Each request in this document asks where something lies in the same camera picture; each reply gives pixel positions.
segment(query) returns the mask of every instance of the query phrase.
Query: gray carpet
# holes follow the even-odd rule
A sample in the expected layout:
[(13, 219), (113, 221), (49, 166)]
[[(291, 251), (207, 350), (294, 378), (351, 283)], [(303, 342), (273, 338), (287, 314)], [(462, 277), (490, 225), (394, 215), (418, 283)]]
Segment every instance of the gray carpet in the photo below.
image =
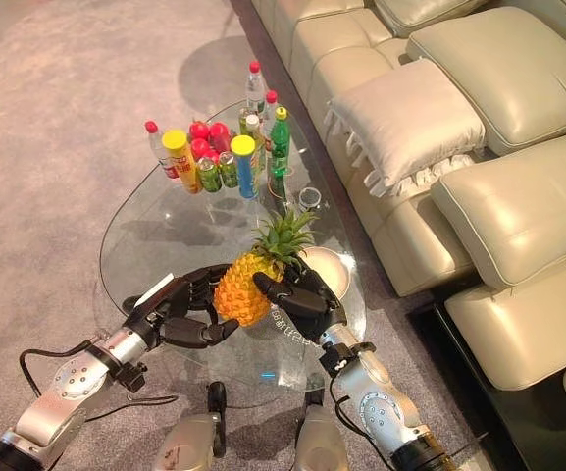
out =
[[(98, 255), (111, 217), (154, 166), (142, 123), (186, 126), (236, 101), (256, 56), (318, 150), (349, 227), (366, 293), (367, 339), (448, 450), (472, 439), (405, 317), (429, 296), (395, 296), (249, 1), (20, 4), (13, 21), (0, 21), (0, 435), (32, 401), (17, 362), (23, 349), (70, 347), (107, 312), (115, 325), (121, 320), (101, 286)], [(89, 424), (57, 469), (149, 469), (178, 418), (204, 410), (206, 371), (167, 348), (146, 363), (142, 393), (180, 399)], [(58, 365), (30, 360), (40, 385)], [(214, 469), (287, 469), (301, 394), (225, 381), (232, 404), (256, 394), (276, 400), (229, 411), (229, 451)], [(124, 400), (115, 393), (107, 407)], [(352, 469), (381, 468), (361, 439), (343, 433)]]

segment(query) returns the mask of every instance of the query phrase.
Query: robotic arm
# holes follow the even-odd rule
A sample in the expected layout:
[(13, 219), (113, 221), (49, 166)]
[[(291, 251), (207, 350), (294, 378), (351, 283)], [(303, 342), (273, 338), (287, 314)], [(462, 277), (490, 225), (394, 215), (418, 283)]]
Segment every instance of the robotic arm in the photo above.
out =
[[(207, 267), (178, 278), (170, 274), (143, 296), (127, 299), (124, 307), (131, 314), (123, 325), (65, 363), (49, 389), (3, 435), (0, 471), (50, 469), (109, 388), (120, 383), (135, 393), (145, 384), (147, 368), (138, 359), (163, 341), (205, 348), (226, 339), (238, 323), (218, 324), (212, 296), (229, 266)], [(207, 310), (212, 324), (187, 319), (189, 310)]]
[(375, 447), (397, 471), (455, 470), (414, 403), (391, 382), (375, 347), (354, 337), (339, 300), (317, 272), (298, 261), (281, 283), (263, 273), (254, 275), (254, 283), (305, 338), (322, 346), (320, 362), (352, 400)]

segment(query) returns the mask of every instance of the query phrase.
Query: green can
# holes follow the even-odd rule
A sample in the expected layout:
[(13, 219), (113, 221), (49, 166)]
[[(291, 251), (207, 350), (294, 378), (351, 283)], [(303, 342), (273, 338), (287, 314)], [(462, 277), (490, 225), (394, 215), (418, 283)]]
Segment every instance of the green can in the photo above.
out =
[(197, 170), (200, 176), (202, 186), (209, 193), (216, 193), (222, 189), (222, 180), (217, 170), (215, 162), (211, 159), (203, 157), (197, 162)]
[(239, 185), (239, 178), (236, 174), (236, 163), (232, 152), (222, 152), (220, 154), (220, 173), (224, 186), (227, 188), (236, 188)]

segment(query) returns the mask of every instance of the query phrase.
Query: cable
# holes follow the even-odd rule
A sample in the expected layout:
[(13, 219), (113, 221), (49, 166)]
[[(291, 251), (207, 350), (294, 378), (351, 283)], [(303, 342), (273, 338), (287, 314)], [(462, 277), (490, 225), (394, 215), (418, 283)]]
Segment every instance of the cable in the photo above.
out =
[(115, 412), (119, 412), (120, 410), (127, 409), (129, 407), (138, 407), (138, 406), (152, 407), (155, 405), (171, 404), (172, 402), (175, 402), (177, 400), (178, 400), (178, 396), (175, 394), (165, 395), (161, 397), (142, 397), (141, 399), (136, 399), (130, 404), (121, 405), (113, 410), (109, 410), (104, 414), (100, 414), (96, 417), (91, 417), (90, 419), (86, 419), (85, 422), (88, 423), (88, 422), (94, 422), (95, 420), (103, 419), (104, 417), (108, 417), (109, 415), (112, 415)]
[(463, 445), (462, 447), (460, 447), (459, 449), (457, 449), (456, 451), (452, 452), (450, 454), (450, 457), (453, 458), (455, 457), (457, 454), (459, 454), (460, 452), (462, 452), (464, 449), (477, 444), (478, 442), (480, 442), (482, 439), (484, 439), (485, 437), (487, 437), (489, 435), (489, 432), (483, 432), (482, 434), (480, 434), (478, 437), (475, 437), (474, 440), (467, 442), (465, 445)]
[(26, 365), (26, 356), (28, 355), (39, 355), (39, 356), (47, 356), (50, 358), (66, 358), (68, 356), (75, 355), (76, 353), (80, 353), (81, 351), (87, 349), (92, 342), (90, 340), (85, 340), (82, 343), (74, 346), (71, 350), (64, 351), (62, 353), (57, 351), (48, 351), (48, 350), (39, 350), (37, 348), (30, 348), (28, 350), (24, 350), (21, 355), (19, 355), (19, 364), (21, 365), (21, 371), (24, 372), (24, 376), (26, 377), (31, 390), (34, 392), (36, 397), (40, 397), (40, 389), (36, 385), (36, 381), (29, 373)]
[(346, 402), (347, 400), (350, 399), (349, 396), (345, 395), (344, 397), (340, 398), (340, 399), (335, 399), (334, 398), (334, 393), (333, 393), (333, 383), (334, 383), (334, 379), (336, 378), (336, 376), (331, 378), (331, 383), (329, 384), (329, 392), (331, 393), (331, 399), (334, 402), (334, 415), (337, 416), (337, 419), (339, 419), (339, 421), (348, 429), (350, 429), (352, 432), (354, 432), (357, 435), (360, 435), (361, 437), (364, 437), (372, 446), (372, 448), (374, 449), (374, 451), (377, 453), (377, 455), (379, 456), (379, 458), (381, 459), (381, 461), (383, 462), (383, 464), (386, 466), (386, 468), (389, 471), (395, 471), (395, 469), (387, 462), (386, 458), (383, 456), (383, 454), (381, 453), (381, 451), (379, 450), (379, 448), (376, 446), (376, 444), (374, 443), (374, 441), (372, 440), (372, 437), (370, 437), (368, 434), (366, 434), (365, 432), (363, 432), (354, 422), (352, 422), (352, 420), (350, 420), (350, 418), (346, 415), (346, 413), (343, 411), (343, 409), (341, 409), (341, 405)]

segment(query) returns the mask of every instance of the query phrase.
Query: pineapple crown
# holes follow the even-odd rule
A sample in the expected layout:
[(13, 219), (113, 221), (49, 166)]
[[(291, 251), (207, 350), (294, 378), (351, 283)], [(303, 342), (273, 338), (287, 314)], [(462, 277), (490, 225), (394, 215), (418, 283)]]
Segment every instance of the pineapple crown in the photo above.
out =
[(296, 216), (288, 210), (284, 217), (275, 213), (270, 221), (264, 221), (267, 233), (255, 229), (260, 236), (256, 237), (252, 251), (271, 259), (279, 273), (284, 271), (285, 265), (299, 266), (295, 254), (302, 250), (303, 245), (313, 241), (313, 231), (303, 231), (302, 228), (315, 219), (317, 216), (308, 211)]

